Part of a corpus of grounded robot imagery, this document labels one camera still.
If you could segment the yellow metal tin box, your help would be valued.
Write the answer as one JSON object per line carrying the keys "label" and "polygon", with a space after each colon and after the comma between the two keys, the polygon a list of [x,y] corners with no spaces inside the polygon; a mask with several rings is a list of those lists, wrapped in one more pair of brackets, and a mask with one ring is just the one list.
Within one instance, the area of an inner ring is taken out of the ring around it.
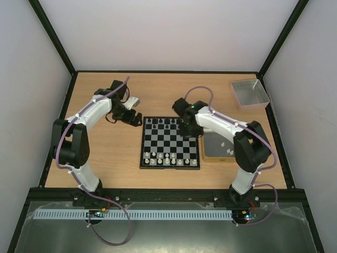
{"label": "yellow metal tin box", "polygon": [[235,162],[235,153],[230,155],[227,149],[234,151],[234,144],[210,129],[204,129],[204,134],[200,138],[202,159],[205,162]]}

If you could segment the black white chess board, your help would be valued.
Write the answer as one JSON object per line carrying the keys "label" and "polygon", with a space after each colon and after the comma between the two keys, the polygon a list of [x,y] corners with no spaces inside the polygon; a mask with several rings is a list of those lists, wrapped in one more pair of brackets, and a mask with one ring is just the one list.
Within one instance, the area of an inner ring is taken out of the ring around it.
{"label": "black white chess board", "polygon": [[[178,134],[179,119],[179,117],[144,117],[140,169],[200,169],[199,140],[183,138]],[[152,152],[156,153],[156,157],[152,157]],[[166,153],[170,155],[170,164],[165,164]],[[175,153],[176,164],[171,164],[172,153]],[[149,159],[149,164],[145,164],[145,159]],[[151,159],[155,159],[154,164],[151,164]],[[162,164],[157,163],[158,159],[162,159]],[[181,165],[177,164],[178,159],[182,160]],[[184,164],[185,159],[189,159],[189,165]],[[192,164],[193,159],[197,160],[196,165]]]}

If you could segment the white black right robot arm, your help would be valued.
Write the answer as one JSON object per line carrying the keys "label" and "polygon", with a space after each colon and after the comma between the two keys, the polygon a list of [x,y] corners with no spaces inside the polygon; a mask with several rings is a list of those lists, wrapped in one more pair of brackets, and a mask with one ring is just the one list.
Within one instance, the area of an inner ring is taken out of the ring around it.
{"label": "white black right robot arm", "polygon": [[229,118],[201,101],[183,101],[172,109],[183,120],[183,135],[198,137],[204,129],[210,129],[234,145],[239,169],[229,187],[229,199],[237,207],[246,203],[262,165],[273,153],[262,126],[256,121],[244,123]]}

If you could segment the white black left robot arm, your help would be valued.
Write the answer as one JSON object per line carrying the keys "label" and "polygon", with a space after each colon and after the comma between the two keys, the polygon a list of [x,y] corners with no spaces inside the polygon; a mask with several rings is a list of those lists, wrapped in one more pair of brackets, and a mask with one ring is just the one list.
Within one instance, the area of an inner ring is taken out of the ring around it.
{"label": "white black left robot arm", "polygon": [[133,109],[140,99],[130,96],[125,102],[121,101],[127,90],[122,88],[110,94],[109,89],[99,89],[75,115],[65,120],[57,119],[53,123],[50,154],[59,168],[67,169],[74,176],[83,191],[95,192],[101,187],[101,181],[88,161],[88,131],[108,114],[112,114],[114,122],[122,121],[134,127],[142,125],[142,114]]}

